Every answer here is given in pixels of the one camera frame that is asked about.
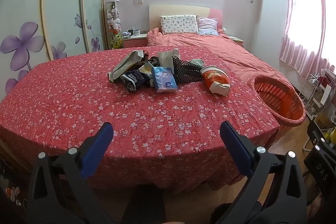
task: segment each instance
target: cup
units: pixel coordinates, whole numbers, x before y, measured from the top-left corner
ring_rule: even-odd
[[[205,85],[212,93],[228,96],[230,92],[230,80],[226,72],[215,66],[201,69]]]

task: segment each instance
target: mesh bag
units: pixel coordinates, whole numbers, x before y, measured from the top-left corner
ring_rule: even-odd
[[[177,84],[201,82],[203,77],[200,70],[203,67],[188,61],[182,61],[177,56],[173,56],[174,79]]]

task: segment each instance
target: floral pillow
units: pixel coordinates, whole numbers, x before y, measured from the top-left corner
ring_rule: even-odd
[[[219,35],[217,32],[217,18],[206,18],[197,15],[198,31],[200,35]]]
[[[163,34],[195,33],[198,27],[195,15],[161,16],[161,29]]]

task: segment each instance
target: stuffed toy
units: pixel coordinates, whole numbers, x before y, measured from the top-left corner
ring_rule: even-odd
[[[110,9],[108,9],[107,19],[109,29],[114,34],[118,34],[119,32],[121,32],[119,11],[115,6],[115,2],[113,2],[110,6]]]
[[[113,40],[112,40],[112,46],[113,46],[113,48],[115,48],[115,49],[120,48],[122,42],[123,42],[123,40],[121,39],[121,35],[120,34],[116,34],[113,37]]]

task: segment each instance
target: yellow plush toy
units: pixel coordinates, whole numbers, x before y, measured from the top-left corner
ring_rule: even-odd
[[[112,46],[113,46],[113,48],[115,48],[115,49],[120,48],[122,42],[123,42],[123,40],[121,38],[121,35],[120,34],[116,34],[113,37],[113,40],[112,40]]]

